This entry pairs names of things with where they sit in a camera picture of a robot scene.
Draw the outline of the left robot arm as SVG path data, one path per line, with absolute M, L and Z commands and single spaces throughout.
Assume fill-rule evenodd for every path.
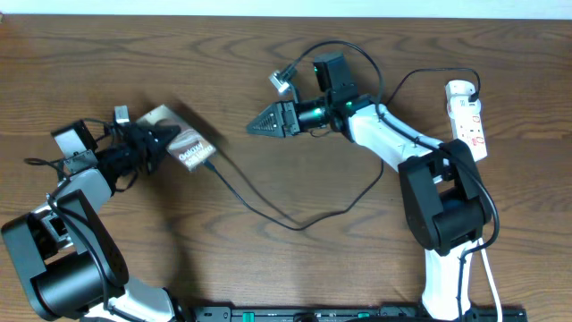
M 190 321 L 193 317 L 164 288 L 130 276 L 124 257 L 98 216 L 122 176 L 153 173 L 177 125 L 105 123 L 111 137 L 98 149 L 85 121 L 52 136 L 63 158 L 28 158 L 28 165 L 56 170 L 58 183 L 46 202 L 4 224 L 4 245 L 30 306 L 44 320 Z

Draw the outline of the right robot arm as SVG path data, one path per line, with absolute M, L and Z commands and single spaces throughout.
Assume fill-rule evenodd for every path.
M 322 94 L 311 100 L 301 99 L 294 85 L 297 65 L 270 75 L 277 92 L 292 98 L 269 105 L 248 124 L 248 133 L 287 138 L 328 126 L 381 158 L 400 178 L 408 228 L 425 250 L 423 309 L 433 319 L 467 320 L 470 261 L 489 245 L 484 226 L 498 222 L 476 167 L 487 156 L 481 81 L 446 84 L 452 139 L 443 142 L 402 122 L 378 98 L 360 93 L 342 53 L 315 58 Z

